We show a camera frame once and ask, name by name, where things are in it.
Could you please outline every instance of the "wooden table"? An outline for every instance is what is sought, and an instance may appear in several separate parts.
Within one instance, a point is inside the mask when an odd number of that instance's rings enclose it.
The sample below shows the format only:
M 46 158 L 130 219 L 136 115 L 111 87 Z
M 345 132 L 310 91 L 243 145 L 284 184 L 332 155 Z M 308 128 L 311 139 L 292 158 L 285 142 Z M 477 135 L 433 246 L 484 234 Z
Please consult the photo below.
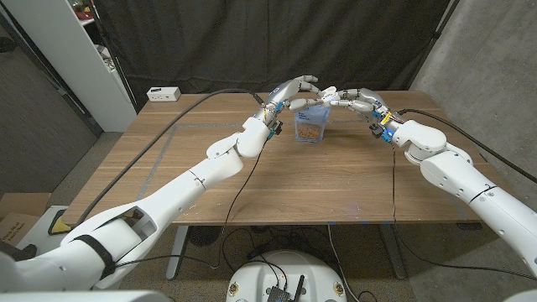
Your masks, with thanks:
M 421 91 L 381 91 L 394 110 L 415 108 L 446 118 Z M 265 99 L 267 94 L 260 94 Z M 200 95 L 177 102 L 148 102 L 64 214 L 74 224 L 95 196 L 179 112 Z M 301 93 L 297 97 L 315 97 Z M 242 131 L 258 109 L 249 95 L 214 96 L 184 116 L 113 187 L 91 213 L 150 195 L 206 158 L 215 141 Z M 404 115 L 442 130 L 448 141 L 466 150 L 475 166 L 510 193 L 506 183 L 472 143 L 453 129 L 414 113 Z M 392 223 L 392 148 L 375 139 L 357 114 L 332 108 L 320 143 L 295 139 L 294 115 L 282 112 L 283 132 L 265 146 L 258 167 L 237 198 L 229 217 L 233 225 Z M 477 221 L 473 211 L 427 182 L 417 166 L 396 147 L 395 205 L 398 222 Z M 236 193 L 255 159 L 243 159 L 243 170 L 208 190 L 175 219 L 184 225 L 222 225 Z

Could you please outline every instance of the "yellow label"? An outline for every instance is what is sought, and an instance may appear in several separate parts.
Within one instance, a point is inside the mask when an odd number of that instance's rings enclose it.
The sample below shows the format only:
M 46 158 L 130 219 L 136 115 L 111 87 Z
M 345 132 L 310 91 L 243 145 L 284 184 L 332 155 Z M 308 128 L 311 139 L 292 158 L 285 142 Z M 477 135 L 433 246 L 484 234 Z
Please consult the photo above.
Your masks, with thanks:
M 380 122 L 381 125 L 384 125 L 386 124 L 386 122 L 388 122 L 389 120 L 389 117 L 392 116 L 392 113 L 391 112 L 388 112 L 388 114 L 386 115 L 386 117 Z

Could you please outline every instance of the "clear plastic container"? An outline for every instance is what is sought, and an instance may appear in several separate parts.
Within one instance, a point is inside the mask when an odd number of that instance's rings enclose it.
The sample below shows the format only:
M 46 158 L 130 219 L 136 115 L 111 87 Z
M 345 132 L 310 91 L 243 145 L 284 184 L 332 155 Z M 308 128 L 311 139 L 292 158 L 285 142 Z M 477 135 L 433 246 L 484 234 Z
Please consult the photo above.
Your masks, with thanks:
M 318 143 L 325 132 L 330 107 L 307 107 L 295 113 L 295 136 L 300 142 Z

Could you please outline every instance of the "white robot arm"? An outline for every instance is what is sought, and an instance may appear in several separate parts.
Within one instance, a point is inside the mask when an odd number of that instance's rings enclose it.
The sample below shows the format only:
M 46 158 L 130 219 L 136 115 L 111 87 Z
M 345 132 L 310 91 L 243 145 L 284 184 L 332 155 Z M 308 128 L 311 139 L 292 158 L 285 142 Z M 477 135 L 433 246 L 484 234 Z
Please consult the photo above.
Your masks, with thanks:
M 367 89 L 336 91 L 330 87 L 318 100 L 289 102 L 289 109 L 322 104 L 343 106 L 354 112 L 371 114 L 376 138 L 408 149 L 407 160 L 419 165 L 421 174 L 433 185 L 467 203 L 522 258 L 537 276 L 537 213 L 473 167 L 470 155 L 449 144 L 446 135 L 416 121 L 405 121 L 391 112 L 383 99 Z
M 130 272 L 168 225 L 213 185 L 235 175 L 240 156 L 257 157 L 265 142 L 281 130 L 277 114 L 300 89 L 319 93 L 305 75 L 278 86 L 259 111 L 243 125 L 242 133 L 224 138 L 207 149 L 207 159 L 184 172 L 152 195 L 114 207 L 84 221 L 60 247 L 30 260 L 14 262 L 0 253 L 0 290 L 63 291 L 105 289 Z
M 333 87 L 320 91 L 310 81 L 316 78 L 306 75 L 278 86 L 243 124 L 244 131 L 210 146 L 207 159 L 152 195 L 95 215 L 71 231 L 55 250 L 20 262 L 0 253 L 0 290 L 81 290 L 115 284 L 136 263 L 117 265 L 147 255 L 164 229 L 201 194 L 242 169 L 240 156 L 259 155 L 265 142 L 281 130 L 277 115 L 284 107 L 296 111 L 317 104 L 342 106 L 377 118 L 370 127 L 375 137 L 399 147 L 408 145 L 405 156 L 420 166 L 423 176 L 466 202 L 537 276 L 537 214 L 477 171 L 470 156 L 450 145 L 444 133 L 405 121 L 373 91 L 336 91 Z M 290 100 L 300 89 L 321 99 Z

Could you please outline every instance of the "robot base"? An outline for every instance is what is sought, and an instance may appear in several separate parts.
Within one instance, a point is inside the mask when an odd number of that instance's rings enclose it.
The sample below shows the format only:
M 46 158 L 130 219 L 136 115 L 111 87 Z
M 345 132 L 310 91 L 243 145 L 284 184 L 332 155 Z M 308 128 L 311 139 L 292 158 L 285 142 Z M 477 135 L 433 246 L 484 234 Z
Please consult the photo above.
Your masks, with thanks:
M 339 275 L 318 258 L 309 254 L 281 250 L 263 255 L 267 262 L 278 265 L 287 275 L 287 288 L 290 301 L 299 302 L 339 302 L 347 301 L 343 282 Z M 263 261 L 257 256 L 254 260 Z M 285 278 L 281 271 L 273 267 L 278 275 L 279 288 L 284 289 Z M 304 275 L 302 289 L 297 291 L 300 276 Z M 276 286 L 274 272 L 266 263 L 246 263 L 233 275 L 227 288 L 227 302 L 272 301 L 270 293 Z M 295 293 L 301 292 L 299 299 Z

